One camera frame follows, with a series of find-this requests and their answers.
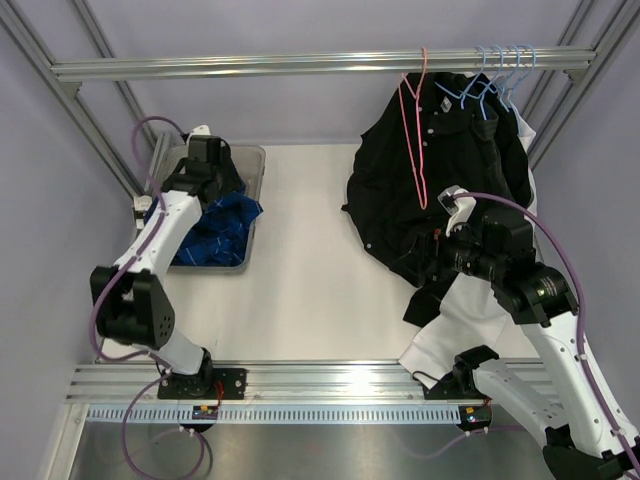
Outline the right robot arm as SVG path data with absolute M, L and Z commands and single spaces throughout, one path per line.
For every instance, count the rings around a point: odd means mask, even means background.
M 520 208 L 492 208 L 479 234 L 464 224 L 435 231 L 438 274 L 486 280 L 536 350 L 560 400 L 552 405 L 515 378 L 486 345 L 457 354 L 435 386 L 439 394 L 500 404 L 541 446 L 556 479 L 639 476 L 639 431 L 604 379 L 584 332 L 585 305 L 575 279 L 536 258 L 541 222 Z

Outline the blue plaid shirt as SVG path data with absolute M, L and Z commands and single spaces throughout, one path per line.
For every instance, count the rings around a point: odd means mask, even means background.
M 247 196 L 241 180 L 237 192 L 202 207 L 202 216 L 189 230 L 171 265 L 180 267 L 238 267 L 246 257 L 249 231 L 263 209 Z

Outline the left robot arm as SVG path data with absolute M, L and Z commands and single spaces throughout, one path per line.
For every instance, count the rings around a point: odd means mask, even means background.
M 178 397 L 221 398 L 211 355 L 178 329 L 164 280 L 203 212 L 242 181 L 223 139 L 194 130 L 185 143 L 187 154 L 158 190 L 142 232 L 113 265 L 91 273 L 90 341 L 112 340 L 149 356 L 164 368 L 162 385 Z

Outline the pink wire hanger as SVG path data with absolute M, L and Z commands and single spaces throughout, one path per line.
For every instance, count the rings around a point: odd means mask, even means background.
M 401 113 L 402 124 L 404 128 L 405 141 L 408 150 L 411 172 L 413 174 L 418 204 L 421 210 L 425 211 L 429 205 L 428 185 L 424 172 L 424 151 L 422 140 L 421 125 L 421 93 L 424 79 L 428 69 L 428 53 L 425 47 L 421 48 L 422 67 L 416 86 L 412 86 L 408 80 L 407 74 L 400 76 L 400 82 L 397 88 L 399 107 Z M 410 133 L 407 110 L 404 102 L 404 91 L 407 91 L 414 100 L 414 117 L 415 117 L 415 141 L 412 141 Z

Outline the black shirt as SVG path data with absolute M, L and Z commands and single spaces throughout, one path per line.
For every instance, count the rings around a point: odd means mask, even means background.
M 472 76 L 428 73 L 421 93 L 424 172 L 429 205 L 418 204 L 405 141 L 397 90 L 381 117 L 361 136 L 342 209 L 355 226 L 365 251 L 415 287 L 434 288 L 434 234 L 449 219 L 438 201 L 448 187 L 489 193 L 527 207 L 533 193 L 528 156 L 519 138 L 514 110 L 506 110 L 489 78 L 478 80 L 473 94 L 489 89 L 482 103 L 467 99 L 465 108 L 435 83 L 453 92 Z M 414 100 L 404 91 L 412 141 Z

